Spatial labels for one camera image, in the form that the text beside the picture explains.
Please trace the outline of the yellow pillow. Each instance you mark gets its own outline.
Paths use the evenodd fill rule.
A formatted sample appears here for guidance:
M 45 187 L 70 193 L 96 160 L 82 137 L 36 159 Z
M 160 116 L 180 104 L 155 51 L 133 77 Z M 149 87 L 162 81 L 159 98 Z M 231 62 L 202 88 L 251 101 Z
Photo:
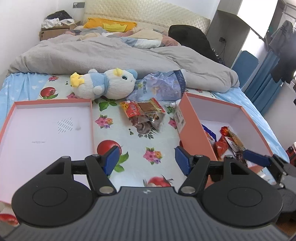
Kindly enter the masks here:
M 107 32 L 127 32 L 137 27 L 136 22 L 116 21 L 103 18 L 88 18 L 88 21 L 84 24 L 83 28 L 91 29 L 101 27 Z

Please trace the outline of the cream padded headboard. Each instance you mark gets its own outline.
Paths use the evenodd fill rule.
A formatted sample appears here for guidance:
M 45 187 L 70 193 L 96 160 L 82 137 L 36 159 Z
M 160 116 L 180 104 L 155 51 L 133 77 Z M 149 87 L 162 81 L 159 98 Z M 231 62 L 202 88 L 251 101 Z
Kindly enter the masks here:
M 89 18 L 136 22 L 141 28 L 160 31 L 167 31 L 171 25 L 190 25 L 206 34 L 210 27 L 208 18 L 165 1 L 85 1 L 83 22 Z

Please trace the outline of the hanging dark clothes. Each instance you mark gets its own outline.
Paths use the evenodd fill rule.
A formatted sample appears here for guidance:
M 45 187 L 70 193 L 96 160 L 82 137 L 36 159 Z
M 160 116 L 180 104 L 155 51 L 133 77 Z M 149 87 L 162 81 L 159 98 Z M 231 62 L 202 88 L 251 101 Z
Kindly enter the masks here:
M 271 70 L 273 80 L 290 83 L 295 73 L 295 28 L 290 21 L 284 21 L 272 34 L 269 48 L 279 58 Z

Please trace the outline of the white bottle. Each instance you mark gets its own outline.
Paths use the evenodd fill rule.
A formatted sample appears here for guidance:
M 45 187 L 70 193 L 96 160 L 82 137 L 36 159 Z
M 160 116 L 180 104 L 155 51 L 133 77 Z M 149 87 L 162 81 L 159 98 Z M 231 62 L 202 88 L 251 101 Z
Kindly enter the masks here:
M 180 104 L 180 102 L 181 102 L 181 99 L 178 99 L 175 102 L 171 102 L 169 103 L 169 107 L 176 108 Z

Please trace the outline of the pink box lid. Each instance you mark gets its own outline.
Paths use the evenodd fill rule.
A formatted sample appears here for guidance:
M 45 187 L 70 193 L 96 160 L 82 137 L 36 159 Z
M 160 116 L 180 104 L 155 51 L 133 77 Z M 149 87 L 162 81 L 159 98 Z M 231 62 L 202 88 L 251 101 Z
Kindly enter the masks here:
M 1 129 L 1 202 L 58 158 L 93 154 L 92 121 L 87 99 L 15 102 Z

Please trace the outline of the white barcode snack packet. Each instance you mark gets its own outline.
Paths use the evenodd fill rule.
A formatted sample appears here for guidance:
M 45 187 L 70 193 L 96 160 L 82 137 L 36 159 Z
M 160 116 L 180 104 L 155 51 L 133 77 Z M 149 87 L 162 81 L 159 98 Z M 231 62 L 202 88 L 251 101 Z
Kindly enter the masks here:
M 243 157 L 243 151 L 246 150 L 246 148 L 239 137 L 234 132 L 232 132 L 228 126 L 223 126 L 220 130 L 220 133 L 221 135 L 225 136 L 232 152 L 236 157 L 236 160 L 247 166 L 247 162 Z

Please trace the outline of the pink storage box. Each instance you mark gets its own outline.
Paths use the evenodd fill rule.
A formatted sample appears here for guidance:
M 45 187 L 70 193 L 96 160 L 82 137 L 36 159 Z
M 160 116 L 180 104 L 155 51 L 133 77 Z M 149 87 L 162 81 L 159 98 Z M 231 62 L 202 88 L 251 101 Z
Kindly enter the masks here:
M 192 93 L 183 95 L 174 119 L 183 148 L 191 155 L 218 161 L 213 144 L 229 128 L 244 147 L 261 155 L 273 155 L 256 124 L 239 105 Z

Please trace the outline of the cardboard box with clothes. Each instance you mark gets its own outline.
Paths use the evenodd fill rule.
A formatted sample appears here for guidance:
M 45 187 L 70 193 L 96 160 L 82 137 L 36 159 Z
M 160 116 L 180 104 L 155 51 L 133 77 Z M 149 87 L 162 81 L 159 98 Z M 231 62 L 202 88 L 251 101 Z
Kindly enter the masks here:
M 80 21 L 74 20 L 65 10 L 48 15 L 41 24 L 40 41 L 48 40 L 74 30 Z

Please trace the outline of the blue chair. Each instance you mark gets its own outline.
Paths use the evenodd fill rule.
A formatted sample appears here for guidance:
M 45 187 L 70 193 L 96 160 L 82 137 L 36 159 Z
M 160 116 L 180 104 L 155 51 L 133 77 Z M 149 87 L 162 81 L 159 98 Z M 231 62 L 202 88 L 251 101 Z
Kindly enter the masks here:
M 248 81 L 254 70 L 259 64 L 259 60 L 248 51 L 242 51 L 235 61 L 232 70 L 234 70 L 240 82 L 240 87 Z

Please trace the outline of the blue cabbage snack packet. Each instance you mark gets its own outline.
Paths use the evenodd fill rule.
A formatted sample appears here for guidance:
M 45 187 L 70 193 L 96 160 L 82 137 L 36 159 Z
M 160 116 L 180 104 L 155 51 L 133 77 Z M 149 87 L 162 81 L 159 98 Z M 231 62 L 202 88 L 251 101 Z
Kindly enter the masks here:
M 211 147 L 214 147 L 215 142 L 217 142 L 217 137 L 214 132 L 212 132 L 209 128 L 207 128 L 205 125 L 202 124 L 202 127 L 204 129 L 204 132 L 207 136 L 207 139 L 211 145 Z

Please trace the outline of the black garment on bed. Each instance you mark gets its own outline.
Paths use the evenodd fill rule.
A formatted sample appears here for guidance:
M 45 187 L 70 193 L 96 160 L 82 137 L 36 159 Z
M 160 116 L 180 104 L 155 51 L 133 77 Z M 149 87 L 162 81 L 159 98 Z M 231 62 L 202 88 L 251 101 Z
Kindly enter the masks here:
M 171 25 L 168 36 L 175 39 L 182 46 L 186 46 L 199 54 L 219 63 L 218 57 L 212 50 L 206 35 L 194 26 Z

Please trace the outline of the brown strip snack packet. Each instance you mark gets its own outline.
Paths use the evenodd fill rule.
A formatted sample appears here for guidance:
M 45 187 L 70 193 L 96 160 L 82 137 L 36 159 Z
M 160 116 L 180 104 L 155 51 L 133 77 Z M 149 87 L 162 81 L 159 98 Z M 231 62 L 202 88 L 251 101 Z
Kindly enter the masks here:
M 154 98 L 150 98 L 148 101 L 142 101 L 137 103 L 140 107 L 140 109 L 144 113 L 157 111 L 160 113 L 166 113 L 166 111 L 163 109 L 163 107 L 159 104 L 159 102 Z

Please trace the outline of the white blue plush bird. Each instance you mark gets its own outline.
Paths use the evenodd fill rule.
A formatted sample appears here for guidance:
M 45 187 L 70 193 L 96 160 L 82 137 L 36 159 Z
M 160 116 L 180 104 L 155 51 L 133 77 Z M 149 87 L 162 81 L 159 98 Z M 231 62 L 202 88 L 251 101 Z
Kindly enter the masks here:
M 91 69 L 85 75 L 73 73 L 70 85 L 78 98 L 95 100 L 101 96 L 108 99 L 123 99 L 134 90 L 137 72 L 133 69 L 115 68 L 99 73 Z

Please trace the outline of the red snack pouch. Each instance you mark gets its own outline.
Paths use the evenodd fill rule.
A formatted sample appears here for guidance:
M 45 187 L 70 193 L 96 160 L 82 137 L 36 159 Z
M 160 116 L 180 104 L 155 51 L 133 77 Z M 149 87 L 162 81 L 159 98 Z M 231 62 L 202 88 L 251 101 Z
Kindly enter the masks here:
M 225 136 L 221 136 L 220 139 L 214 143 L 213 150 L 218 161 L 223 161 L 223 157 L 229 148 L 230 146 Z

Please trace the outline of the blue floral plastic bag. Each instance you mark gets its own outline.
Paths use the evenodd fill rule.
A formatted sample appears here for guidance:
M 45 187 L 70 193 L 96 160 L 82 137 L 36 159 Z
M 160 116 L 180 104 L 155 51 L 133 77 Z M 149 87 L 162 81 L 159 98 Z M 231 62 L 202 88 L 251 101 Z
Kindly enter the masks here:
M 127 100 L 141 102 L 155 98 L 157 101 L 177 101 L 182 98 L 186 88 L 181 70 L 156 72 L 135 82 L 133 92 Z

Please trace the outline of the red small snack packet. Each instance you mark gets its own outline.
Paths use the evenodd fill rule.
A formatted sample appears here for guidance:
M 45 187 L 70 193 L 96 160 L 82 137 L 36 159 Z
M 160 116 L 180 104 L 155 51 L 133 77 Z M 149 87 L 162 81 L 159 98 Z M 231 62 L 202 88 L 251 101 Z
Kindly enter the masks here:
M 120 105 L 123 111 L 125 112 L 125 115 L 128 118 L 132 118 L 134 116 L 140 116 L 144 114 L 139 104 L 135 101 L 129 101 L 129 100 L 123 101 L 120 103 Z

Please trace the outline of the blue curtain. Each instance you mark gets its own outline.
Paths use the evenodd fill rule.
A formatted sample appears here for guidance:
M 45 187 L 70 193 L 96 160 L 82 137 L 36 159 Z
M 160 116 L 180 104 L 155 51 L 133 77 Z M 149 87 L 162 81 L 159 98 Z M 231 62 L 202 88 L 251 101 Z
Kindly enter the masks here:
M 245 95 L 262 115 L 267 113 L 281 89 L 281 83 L 276 83 L 271 76 L 271 71 L 278 61 L 278 56 L 269 50 L 255 77 L 245 90 Z

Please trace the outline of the dark clear snack packets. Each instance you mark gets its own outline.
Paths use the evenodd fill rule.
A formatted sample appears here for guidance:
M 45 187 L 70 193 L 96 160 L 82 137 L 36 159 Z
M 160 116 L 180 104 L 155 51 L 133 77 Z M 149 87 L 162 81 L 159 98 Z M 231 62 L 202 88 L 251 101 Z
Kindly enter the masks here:
M 159 132 L 163 126 L 164 113 L 150 112 L 144 115 L 136 115 L 129 120 L 141 135 L 148 134 L 150 131 Z

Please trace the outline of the grey duvet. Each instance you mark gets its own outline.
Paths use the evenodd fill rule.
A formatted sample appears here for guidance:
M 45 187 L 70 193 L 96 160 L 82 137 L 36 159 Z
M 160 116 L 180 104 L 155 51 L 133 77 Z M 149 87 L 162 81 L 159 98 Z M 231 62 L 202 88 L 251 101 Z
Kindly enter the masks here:
M 81 40 L 68 34 L 41 41 L 16 57 L 8 73 L 85 74 L 90 69 L 105 72 L 114 68 L 133 69 L 139 78 L 180 69 L 186 86 L 193 89 L 227 92 L 239 86 L 235 71 L 185 46 L 138 49 L 120 38 Z

